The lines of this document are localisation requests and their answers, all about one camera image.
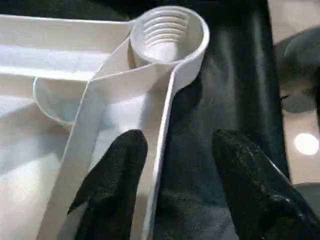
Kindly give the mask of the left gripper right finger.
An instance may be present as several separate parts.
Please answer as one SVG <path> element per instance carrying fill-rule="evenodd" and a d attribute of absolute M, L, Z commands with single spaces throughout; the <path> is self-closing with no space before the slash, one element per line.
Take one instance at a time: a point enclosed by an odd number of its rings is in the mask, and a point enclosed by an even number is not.
<path fill-rule="evenodd" d="M 234 130 L 217 130 L 212 155 L 241 240 L 318 240 L 320 219 L 263 150 Z"/>

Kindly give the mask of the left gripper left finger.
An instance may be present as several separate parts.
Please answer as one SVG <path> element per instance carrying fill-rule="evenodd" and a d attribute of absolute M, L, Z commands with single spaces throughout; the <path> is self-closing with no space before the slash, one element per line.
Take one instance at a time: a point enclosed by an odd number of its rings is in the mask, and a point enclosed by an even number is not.
<path fill-rule="evenodd" d="M 119 135 L 87 174 L 58 240 L 128 240 L 148 143 L 139 129 Z"/>

